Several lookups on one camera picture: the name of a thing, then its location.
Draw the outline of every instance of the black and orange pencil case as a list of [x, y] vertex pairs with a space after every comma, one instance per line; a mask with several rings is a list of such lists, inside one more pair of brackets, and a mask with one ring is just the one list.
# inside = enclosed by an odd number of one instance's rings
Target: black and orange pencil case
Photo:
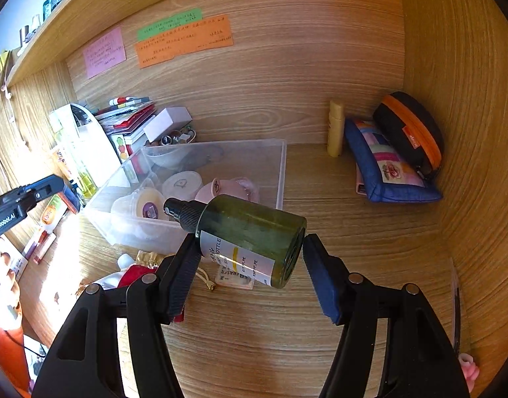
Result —
[[436, 176], [444, 140], [435, 120], [418, 100], [402, 91], [389, 94], [373, 118], [398, 154], [422, 178], [431, 180]]

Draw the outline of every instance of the wooden desk surface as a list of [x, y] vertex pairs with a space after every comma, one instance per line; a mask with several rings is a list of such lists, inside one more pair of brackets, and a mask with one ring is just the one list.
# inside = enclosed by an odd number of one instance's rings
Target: wooden desk surface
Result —
[[[304, 215], [308, 231], [318, 233], [350, 271], [382, 286], [417, 283], [450, 334], [451, 271], [435, 205], [370, 203], [355, 193], [351, 154], [332, 159], [323, 145], [291, 145], [284, 208]], [[124, 251], [136, 254], [109, 246], [82, 214], [70, 216], [58, 230], [57, 247], [41, 265], [29, 265], [20, 281], [25, 315], [48, 344], [71, 308], [65, 295], [75, 284], [116, 271], [115, 260]], [[207, 271], [212, 275], [215, 267], [210, 264]], [[318, 396], [341, 331], [322, 315], [302, 258], [282, 290], [257, 283], [251, 291], [217, 287], [211, 292], [195, 279], [186, 320], [164, 327], [184, 393], [204, 397]], [[385, 338], [381, 321], [367, 396], [377, 392]], [[135, 396], [126, 330], [120, 360], [126, 393]]]

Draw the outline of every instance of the yellow tube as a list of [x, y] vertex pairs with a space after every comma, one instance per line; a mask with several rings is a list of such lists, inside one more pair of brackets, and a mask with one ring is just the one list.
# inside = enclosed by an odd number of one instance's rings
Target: yellow tube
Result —
[[328, 155], [339, 157], [343, 151], [344, 104], [333, 99], [329, 102], [328, 116]]

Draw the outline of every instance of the sticky note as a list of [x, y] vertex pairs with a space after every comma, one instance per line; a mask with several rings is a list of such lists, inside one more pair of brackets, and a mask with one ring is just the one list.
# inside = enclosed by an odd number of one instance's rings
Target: sticky note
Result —
[[125, 48], [118, 27], [87, 46], [83, 51], [88, 79], [125, 61]]
[[199, 8], [170, 16], [169, 18], [162, 19], [161, 21], [147, 25], [145, 28], [138, 30], [138, 41], [146, 40], [164, 31], [189, 24], [193, 21], [200, 21], [201, 19], [203, 19], [203, 11]]
[[138, 42], [134, 47], [143, 69], [177, 55], [233, 44], [228, 15], [217, 15], [165, 31]]

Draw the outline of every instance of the green sticky note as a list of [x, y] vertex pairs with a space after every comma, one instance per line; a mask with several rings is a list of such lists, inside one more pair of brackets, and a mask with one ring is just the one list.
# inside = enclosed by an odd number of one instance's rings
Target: green sticky note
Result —
[[146, 40], [149, 37], [156, 36], [164, 31], [180, 27], [181, 25], [200, 21], [201, 19], [203, 19], [203, 11], [199, 8], [178, 13], [138, 30], [138, 42]]

